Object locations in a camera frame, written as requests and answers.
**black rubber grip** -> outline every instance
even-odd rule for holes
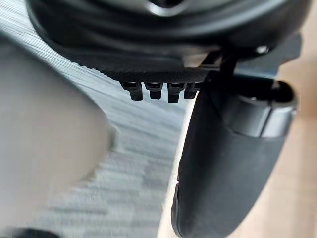
[[[232,233],[259,197],[285,137],[234,132],[207,89],[201,91],[179,165],[172,207],[175,232],[184,238],[224,238]]]

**black plastic tab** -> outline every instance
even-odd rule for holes
[[[169,103],[178,103],[179,94],[185,89],[185,83],[168,83],[168,102]]]
[[[124,90],[129,91],[131,99],[133,101],[142,101],[143,94],[142,94],[142,85],[141,83],[136,82],[120,82],[122,88]]]
[[[160,99],[163,83],[145,83],[145,87],[150,92],[151,99]]]
[[[184,98],[185,99],[194,99],[197,92],[201,89],[202,85],[203,85],[202,82],[187,83],[186,90],[184,93]]]

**beige pants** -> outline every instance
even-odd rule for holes
[[[102,110],[0,32],[0,229],[93,172],[108,141]]]

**gray carpet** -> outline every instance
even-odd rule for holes
[[[127,91],[95,70],[69,62],[35,33],[23,0],[0,1],[0,29],[31,48],[79,85],[119,131],[118,150],[105,158],[96,178],[49,201],[32,226],[66,238],[154,238],[159,227],[186,102],[132,102]]]

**screw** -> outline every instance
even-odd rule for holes
[[[256,49],[256,52],[258,54],[266,54],[266,53],[268,53],[268,51],[269,51],[269,47],[267,47],[267,46],[258,46]]]

